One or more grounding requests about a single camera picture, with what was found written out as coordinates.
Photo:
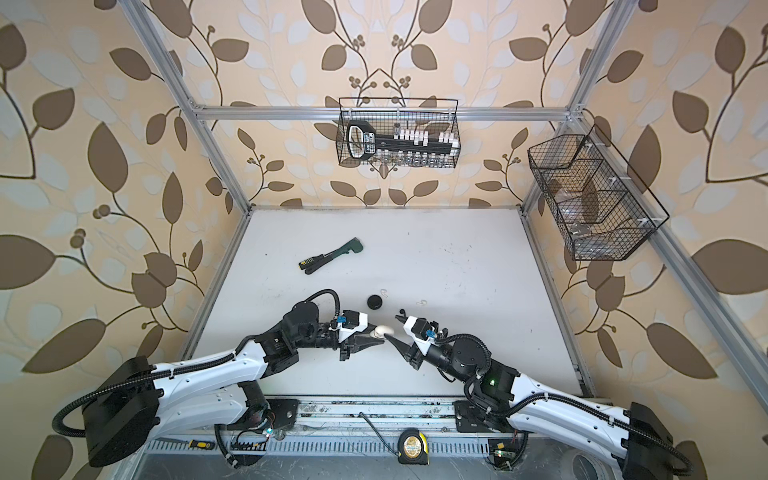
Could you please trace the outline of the cream earbud charging case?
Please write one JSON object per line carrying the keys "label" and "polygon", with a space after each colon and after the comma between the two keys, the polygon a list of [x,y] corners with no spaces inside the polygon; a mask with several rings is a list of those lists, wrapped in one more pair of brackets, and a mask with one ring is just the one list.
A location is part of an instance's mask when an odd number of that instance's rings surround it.
{"label": "cream earbud charging case", "polygon": [[379,325],[377,326],[374,331],[372,332],[372,335],[376,338],[384,338],[386,335],[394,335],[394,329],[387,325]]}

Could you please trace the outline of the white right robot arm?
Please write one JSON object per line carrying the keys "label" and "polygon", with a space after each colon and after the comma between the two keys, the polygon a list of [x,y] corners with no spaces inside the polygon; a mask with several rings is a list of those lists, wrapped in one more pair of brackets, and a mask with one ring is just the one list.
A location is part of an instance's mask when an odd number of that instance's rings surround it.
{"label": "white right robot arm", "polygon": [[477,336],[449,334],[438,323],[399,315],[408,342],[391,328],[374,336],[388,341],[402,358],[423,364],[463,385],[477,420],[491,430],[539,434],[601,460],[624,479],[690,477],[694,463],[673,444],[670,432],[647,406],[599,404],[559,391],[492,356]]}

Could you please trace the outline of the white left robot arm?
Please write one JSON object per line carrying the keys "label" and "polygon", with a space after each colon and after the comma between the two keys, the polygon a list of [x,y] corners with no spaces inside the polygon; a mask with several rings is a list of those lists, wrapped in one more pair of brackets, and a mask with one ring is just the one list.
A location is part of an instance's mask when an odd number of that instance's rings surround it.
{"label": "white left robot arm", "polygon": [[57,412],[52,428],[85,439],[89,465],[103,467],[163,435],[212,427],[220,451],[235,465],[223,431],[270,436],[283,418],[260,380],[295,365],[303,349],[330,349],[346,361],[384,344],[391,331],[372,325],[365,313],[342,309],[336,291],[320,290],[267,331],[224,352],[175,363],[151,364],[144,356],[126,361],[98,389]]}

